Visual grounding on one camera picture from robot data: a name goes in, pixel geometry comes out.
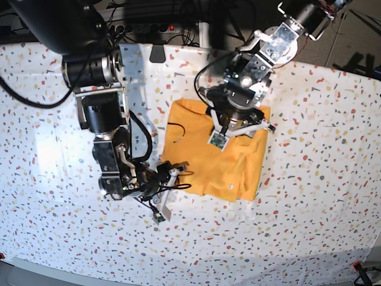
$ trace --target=folded fabric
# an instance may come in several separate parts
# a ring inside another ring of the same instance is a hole
[[[213,195],[227,201],[237,198],[253,200],[260,180],[266,150],[267,131],[258,130],[253,138],[231,138],[223,152],[208,144],[214,128],[212,118],[205,114],[206,105],[196,100],[175,101],[171,107],[165,136],[163,161],[189,163],[188,174],[180,183],[191,184],[191,194]],[[270,109],[262,107],[265,118]]]

